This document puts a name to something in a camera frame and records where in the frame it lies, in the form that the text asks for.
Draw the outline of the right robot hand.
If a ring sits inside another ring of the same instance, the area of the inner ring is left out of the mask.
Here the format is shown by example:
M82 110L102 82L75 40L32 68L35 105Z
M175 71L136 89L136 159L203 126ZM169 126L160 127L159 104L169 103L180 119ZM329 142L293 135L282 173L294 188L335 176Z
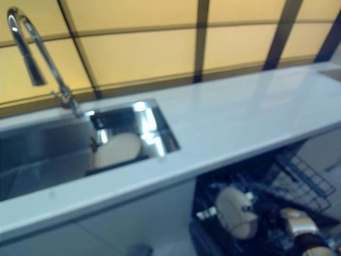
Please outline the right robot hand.
M277 198L270 193L259 193L252 200L251 206L243 206L244 212L256 214L266 222L271 229L279 229L281 226L280 204Z

